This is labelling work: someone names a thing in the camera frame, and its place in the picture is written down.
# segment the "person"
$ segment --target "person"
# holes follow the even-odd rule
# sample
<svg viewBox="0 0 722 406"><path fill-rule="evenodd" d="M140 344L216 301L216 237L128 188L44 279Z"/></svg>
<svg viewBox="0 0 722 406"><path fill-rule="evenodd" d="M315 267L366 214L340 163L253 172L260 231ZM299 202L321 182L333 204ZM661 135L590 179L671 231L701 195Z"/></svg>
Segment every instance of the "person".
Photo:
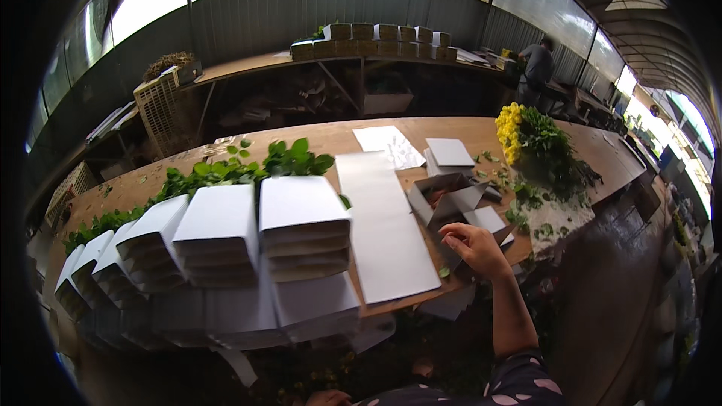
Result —
<svg viewBox="0 0 722 406"><path fill-rule="evenodd" d="M554 59L552 51L555 41L545 35L539 44L532 44L519 54L519 60L526 60L526 69L519 79L516 89L516 101L527 107L537 107L539 96L547 82L552 79L554 72Z"/></svg>
<svg viewBox="0 0 722 406"><path fill-rule="evenodd" d="M491 281L493 290L492 340L497 360L481 398L455 398L424 383L431 376L430 361L413 368L415 382L384 392L354 406L387 404L563 404L559 386L546 370L538 348L537 331L516 283L516 278L492 233L463 223L447 224L439 231L442 242L459 254L478 274ZM351 398L338 390L316 392L306 406L350 406Z"/></svg>

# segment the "cardboard pile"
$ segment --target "cardboard pile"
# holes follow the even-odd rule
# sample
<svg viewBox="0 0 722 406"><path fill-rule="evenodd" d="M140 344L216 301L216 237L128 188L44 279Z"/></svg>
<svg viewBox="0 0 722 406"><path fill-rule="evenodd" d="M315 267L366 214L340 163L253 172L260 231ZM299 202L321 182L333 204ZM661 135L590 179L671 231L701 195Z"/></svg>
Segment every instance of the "cardboard pile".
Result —
<svg viewBox="0 0 722 406"><path fill-rule="evenodd" d="M227 288L256 282L255 188L199 188L173 237L177 260L196 287Z"/></svg>
<svg viewBox="0 0 722 406"><path fill-rule="evenodd" d="M185 283L173 235L187 208L187 194L157 203L116 244L126 272L141 292L164 292Z"/></svg>
<svg viewBox="0 0 722 406"><path fill-rule="evenodd" d="M325 177L265 179L259 221L274 282L325 277L348 269L351 215Z"/></svg>
<svg viewBox="0 0 722 406"><path fill-rule="evenodd" d="M291 342L353 332L359 301L349 274L272 285L276 313Z"/></svg>
<svg viewBox="0 0 722 406"><path fill-rule="evenodd" d="M130 280L116 244L125 238L136 221L123 224L113 235L93 269L93 280L119 309L130 309L147 302L146 295Z"/></svg>
<svg viewBox="0 0 722 406"><path fill-rule="evenodd" d="M102 288L98 286L92 273L97 265L97 261L104 253L105 248L113 239L115 232L108 230L101 235L95 237L85 245L85 250L78 258L71 277L75 282L80 295L85 298L92 309L96 309L103 304L109 303L108 295Z"/></svg>
<svg viewBox="0 0 722 406"><path fill-rule="evenodd" d="M75 321L80 320L90 311L90 306L88 306L88 303L80 296L75 282L70 276L75 263L84 250L85 245L80 244L70 253L67 259L65 259L65 264L63 264L63 269L60 271L60 276L58 277L58 283L55 285L55 298L60 305L63 306L63 309L65 309L70 318Z"/></svg>
<svg viewBox="0 0 722 406"><path fill-rule="evenodd" d="M258 283L252 287L206 292L206 330L219 345L255 350L290 342L278 329L271 280L264 265L261 261Z"/></svg>
<svg viewBox="0 0 722 406"><path fill-rule="evenodd" d="M176 288L152 298L152 331L179 347L210 347L206 330L206 291Z"/></svg>

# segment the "wooden table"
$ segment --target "wooden table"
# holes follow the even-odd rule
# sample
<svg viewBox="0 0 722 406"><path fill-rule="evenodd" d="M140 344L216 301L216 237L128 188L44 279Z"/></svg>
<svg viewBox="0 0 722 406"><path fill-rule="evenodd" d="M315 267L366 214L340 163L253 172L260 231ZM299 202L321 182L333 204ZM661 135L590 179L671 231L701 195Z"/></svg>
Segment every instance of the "wooden table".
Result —
<svg viewBox="0 0 722 406"><path fill-rule="evenodd" d="M337 155L360 152L361 147L356 141L352 130L384 125L395 125L420 153L428 147L425 141L426 138L458 138L464 142L466 149L472 155L489 150L493 156L503 159L502 149L496 136L494 119L486 117L386 118L329 122L253 132L234 137L234 140L236 145L238 145L238 139L240 138L253 140L253 145L248 149L250 158L246 158L245 161L246 163L251 161L260 163L267 155L268 144L275 140L286 140L290 144L298 138L306 137L309 141L309 150L316 154L329 153ZM603 185L598 185L596 188L589 190L592 203L597 203L618 191L645 171L645 168L639 165L639 162L628 150L622 147L617 134L567 122L557 122L557 125L569 133L573 146L578 151L578 156L589 163L604 179ZM617 142L617 147L610 146L604 139L605 135L610 141ZM55 303L53 291L65 261L65 251L61 240L67 236L70 230L77 229L81 221L90 223L93 215L100 216L104 211L113 211L116 208L129 210L136 204L145 204L149 197L155 196L160 191L165 181L165 170L167 168L176 167L184 174L189 173L194 163L202 160L207 154L210 146L195 148L138 168L104 183L101 188L92 189L72 200L72 215L65 227L59 230L59 236L55 238L50 248L49 266L43 292L48 304L62 310ZM495 168L499 168L499 164L494 164L485 159L482 159L481 163L476 166L476 169L482 169L490 175L492 169ZM427 177L425 168L411 168L396 173L404 189L409 189L414 181ZM326 177L338 190L338 176L335 167L329 169ZM107 186L112 186L113 189L107 197L103 197ZM503 195L502 202L494 205L494 208L501 216L508 209L512 199L514 199L513 192L507 192ZM425 235L431 258L438 269L443 266L443 259L434 243L429 239L426 230L423 229L422 232ZM516 240L506 252L506 257L511 265L524 260L531 250L529 236L517 234L515 231L515 237ZM353 262L350 267L350 274L356 292L359 294L359 298L362 298L356 267ZM370 316L401 309L436 298L443 293L457 290L462 286L463 283L451 275L442 282L441 288L434 291L420 293L388 303L362 305L361 315Z"/></svg>
<svg viewBox="0 0 722 406"><path fill-rule="evenodd" d="M367 60L367 61L392 61L392 62L411 62L411 63L425 63L431 65L461 67L461 68L472 68L478 70L484 70L491 73L502 74L502 71L497 68L475 65L474 63L467 62L463 59L456 59L456 62L445 62L438 61L435 59L426 58L401 58L401 57L384 57L380 55L369 55L365 57L353 56L353 57L333 57L333 58L318 58L318 59L307 59L301 61L293 61L293 58L289 55L288 51L283 52L272 52L270 54L257 55L255 57L248 57L242 59L236 59L228 63L222 63L221 65L211 66L210 68L203 69L203 75L195 79L195 81L183 89L193 88L195 86L206 85L218 80L223 80L229 77L240 76L249 73L255 73L257 71L267 70L271 68L283 68L287 66L303 65L307 63L324 63L330 61L338 61L345 59L356 59L356 60Z"/></svg>

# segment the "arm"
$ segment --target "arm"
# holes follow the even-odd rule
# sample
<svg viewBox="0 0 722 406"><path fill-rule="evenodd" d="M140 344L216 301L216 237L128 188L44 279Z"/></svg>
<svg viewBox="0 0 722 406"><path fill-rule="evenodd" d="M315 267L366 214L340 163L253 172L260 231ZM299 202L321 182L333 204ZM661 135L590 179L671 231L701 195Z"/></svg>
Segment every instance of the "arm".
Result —
<svg viewBox="0 0 722 406"><path fill-rule="evenodd" d="M456 251L477 273L492 283L494 291L494 353L510 356L538 347L537 330L521 297L511 266L492 233L463 223L447 224L439 232L442 242Z"/></svg>

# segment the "green foliage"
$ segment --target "green foliage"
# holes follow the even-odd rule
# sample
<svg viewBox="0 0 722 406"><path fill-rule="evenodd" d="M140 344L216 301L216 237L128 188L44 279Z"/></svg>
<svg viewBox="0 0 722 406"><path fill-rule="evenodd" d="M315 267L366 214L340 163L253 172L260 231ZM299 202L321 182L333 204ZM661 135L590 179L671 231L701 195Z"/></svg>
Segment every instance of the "green foliage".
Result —
<svg viewBox="0 0 722 406"><path fill-rule="evenodd" d="M250 140L243 139L240 141L241 148L248 148L251 144ZM235 146L228 146L229 154L237 154L241 158L249 157L248 150L238 149ZM329 154L320 154L316 156L314 153L308 152L308 140L301 138L294 141L291 149L286 149L284 141L273 142L268 146L268 157L264 161L264 167L259 167L257 162L251 162L245 165L240 162L238 157L230 157L227 161L221 160L214 164L208 164L200 161L193 166L193 170L188 176L183 174L177 168L168 168L166 171L166 180L160 192L149 198L143 207L136 206L132 211L121 212L105 212L100 218L94 217L91 227L88 228L85 223L80 223L76 232L70 232L68 239L63 241L66 254L70 254L79 244L85 244L95 239L107 230L118 230L123 224L137 220L153 205L172 197L188 194L191 197L196 193L198 188L213 185L260 185L261 181L269 176L269 172L279 176L322 176L334 165L334 158ZM113 189L107 186L105 194ZM351 203L346 196L339 195L341 201L346 208L351 207Z"/></svg>
<svg viewBox="0 0 722 406"><path fill-rule="evenodd" d="M516 224L519 231L523 233L529 233L529 223L526 215L520 209L520 203L517 200L511 200L509 203L509 210L504 215L507 221Z"/></svg>
<svg viewBox="0 0 722 406"><path fill-rule="evenodd" d="M580 189L601 180L586 162L573 157L569 135L559 129L552 118L533 107L522 110L521 117L519 141L522 153L531 156L526 158L533 160L545 174L545 181L560 199L569 200Z"/></svg>

